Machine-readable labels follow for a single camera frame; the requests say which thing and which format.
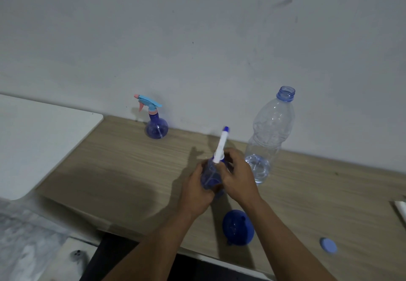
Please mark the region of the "person's right hand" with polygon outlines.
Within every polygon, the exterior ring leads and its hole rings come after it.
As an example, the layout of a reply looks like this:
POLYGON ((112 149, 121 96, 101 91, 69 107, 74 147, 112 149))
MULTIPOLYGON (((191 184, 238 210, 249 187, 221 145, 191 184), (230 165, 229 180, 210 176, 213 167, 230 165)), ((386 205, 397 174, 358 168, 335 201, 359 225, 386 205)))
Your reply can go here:
POLYGON ((228 195, 241 207, 252 207, 262 201, 250 165, 245 161, 241 152, 225 149, 225 160, 233 166, 231 182, 224 186, 228 195))

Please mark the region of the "person's left hand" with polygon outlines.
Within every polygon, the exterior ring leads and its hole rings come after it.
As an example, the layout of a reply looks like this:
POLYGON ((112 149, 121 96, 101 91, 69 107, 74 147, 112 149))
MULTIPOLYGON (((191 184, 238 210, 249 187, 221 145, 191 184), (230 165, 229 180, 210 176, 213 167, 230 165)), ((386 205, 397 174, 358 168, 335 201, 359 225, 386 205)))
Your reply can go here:
POLYGON ((183 181, 178 211, 195 220, 207 210, 214 196, 213 191, 205 190, 201 184, 193 184, 191 173, 183 181))

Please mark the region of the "round blue translucent bottle body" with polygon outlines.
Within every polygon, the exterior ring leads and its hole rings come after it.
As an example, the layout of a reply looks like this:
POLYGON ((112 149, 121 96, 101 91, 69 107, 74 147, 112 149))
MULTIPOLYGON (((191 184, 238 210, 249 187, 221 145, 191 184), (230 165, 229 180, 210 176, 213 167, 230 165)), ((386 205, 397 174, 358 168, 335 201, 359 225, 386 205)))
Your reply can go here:
POLYGON ((200 182, 205 190, 211 190, 214 192, 214 198, 220 198, 224 194, 224 186, 220 172, 217 170, 213 157, 207 160, 203 167, 202 174, 200 176, 200 182))

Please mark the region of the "white sprayer head blue tip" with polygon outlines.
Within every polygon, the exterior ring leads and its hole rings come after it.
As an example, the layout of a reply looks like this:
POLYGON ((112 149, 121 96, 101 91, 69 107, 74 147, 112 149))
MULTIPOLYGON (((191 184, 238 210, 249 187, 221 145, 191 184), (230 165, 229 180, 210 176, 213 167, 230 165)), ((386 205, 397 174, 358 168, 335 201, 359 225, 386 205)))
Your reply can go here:
POLYGON ((224 148, 225 148, 228 136, 229 136, 229 127, 225 126, 221 132, 221 136, 220 136, 216 151, 214 152, 214 155, 212 158, 212 160, 215 164, 219 164, 220 162, 224 161, 224 159, 225 159, 224 148))

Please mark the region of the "person's right forearm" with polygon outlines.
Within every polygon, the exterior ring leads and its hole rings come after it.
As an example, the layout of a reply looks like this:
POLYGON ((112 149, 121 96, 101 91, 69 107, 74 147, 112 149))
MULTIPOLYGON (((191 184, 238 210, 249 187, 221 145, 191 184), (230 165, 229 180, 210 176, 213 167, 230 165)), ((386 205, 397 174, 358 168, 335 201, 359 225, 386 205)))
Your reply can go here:
POLYGON ((241 204, 277 281, 337 281, 260 196, 241 204))

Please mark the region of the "person's left forearm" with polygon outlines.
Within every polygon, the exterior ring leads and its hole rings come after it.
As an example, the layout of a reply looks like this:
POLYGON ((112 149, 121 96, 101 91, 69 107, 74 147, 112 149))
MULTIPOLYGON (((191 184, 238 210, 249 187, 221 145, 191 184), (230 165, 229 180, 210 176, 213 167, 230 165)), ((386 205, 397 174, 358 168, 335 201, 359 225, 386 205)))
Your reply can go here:
POLYGON ((176 254, 198 215, 181 209, 127 254, 102 281, 167 281, 176 254))

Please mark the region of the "blue plastic funnel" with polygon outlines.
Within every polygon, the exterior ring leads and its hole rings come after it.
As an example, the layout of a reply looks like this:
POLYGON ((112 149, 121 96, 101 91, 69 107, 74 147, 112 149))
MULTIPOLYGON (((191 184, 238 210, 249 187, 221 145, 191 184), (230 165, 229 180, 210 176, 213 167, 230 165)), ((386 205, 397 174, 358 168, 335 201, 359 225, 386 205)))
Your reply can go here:
POLYGON ((255 234, 253 224, 247 214, 241 210, 227 212, 222 220, 222 232, 228 245, 246 246, 255 234))

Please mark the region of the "clear plastic water bottle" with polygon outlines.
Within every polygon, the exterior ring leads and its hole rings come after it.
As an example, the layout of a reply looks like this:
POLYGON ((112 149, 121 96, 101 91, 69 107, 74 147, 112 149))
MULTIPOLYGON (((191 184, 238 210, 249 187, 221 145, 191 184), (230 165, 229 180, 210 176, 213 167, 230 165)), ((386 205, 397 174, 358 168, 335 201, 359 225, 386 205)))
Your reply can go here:
POLYGON ((295 89, 282 86, 276 98, 268 102, 256 115, 253 135, 245 150, 245 161, 250 165, 257 185, 269 177, 282 143, 289 137, 295 113, 292 102, 295 89))

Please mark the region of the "blue spray bottle pink trigger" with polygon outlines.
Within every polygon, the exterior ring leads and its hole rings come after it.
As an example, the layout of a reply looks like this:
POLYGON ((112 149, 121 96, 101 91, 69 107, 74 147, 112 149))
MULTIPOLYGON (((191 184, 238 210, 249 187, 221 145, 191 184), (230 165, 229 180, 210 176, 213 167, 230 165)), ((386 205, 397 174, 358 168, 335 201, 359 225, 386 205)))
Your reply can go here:
POLYGON ((165 119, 159 116, 158 109, 161 108, 162 105, 157 101, 140 94, 134 94, 134 98, 138 100, 139 112, 145 107, 148 108, 150 120, 145 127, 147 136, 156 140, 164 138, 169 131, 169 126, 165 119))

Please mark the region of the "light blue bottle cap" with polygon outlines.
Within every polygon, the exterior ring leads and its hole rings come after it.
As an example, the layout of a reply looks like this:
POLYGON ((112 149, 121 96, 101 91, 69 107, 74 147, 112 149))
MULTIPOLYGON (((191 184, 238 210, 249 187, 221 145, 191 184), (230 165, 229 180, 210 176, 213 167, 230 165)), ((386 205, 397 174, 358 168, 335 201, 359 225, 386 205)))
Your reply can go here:
POLYGON ((319 244, 322 250, 328 254, 335 254, 338 251, 336 243, 327 237, 321 237, 319 240, 319 244))

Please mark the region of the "white table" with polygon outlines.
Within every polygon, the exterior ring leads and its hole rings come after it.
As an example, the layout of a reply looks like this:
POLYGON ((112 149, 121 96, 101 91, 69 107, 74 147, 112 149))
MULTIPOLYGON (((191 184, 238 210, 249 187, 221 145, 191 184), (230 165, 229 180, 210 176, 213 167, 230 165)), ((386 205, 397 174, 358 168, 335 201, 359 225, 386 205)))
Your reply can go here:
POLYGON ((103 119, 94 112, 0 94, 0 198, 28 195, 103 119))

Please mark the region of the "white cylindrical object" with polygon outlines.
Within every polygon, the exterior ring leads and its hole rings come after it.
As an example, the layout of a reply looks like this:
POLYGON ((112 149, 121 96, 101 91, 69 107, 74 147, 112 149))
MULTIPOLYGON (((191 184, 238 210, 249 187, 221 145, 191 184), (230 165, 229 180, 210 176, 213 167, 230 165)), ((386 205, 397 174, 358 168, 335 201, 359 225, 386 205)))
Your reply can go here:
POLYGON ((406 201, 393 201, 393 205, 403 220, 403 223, 406 225, 406 201))

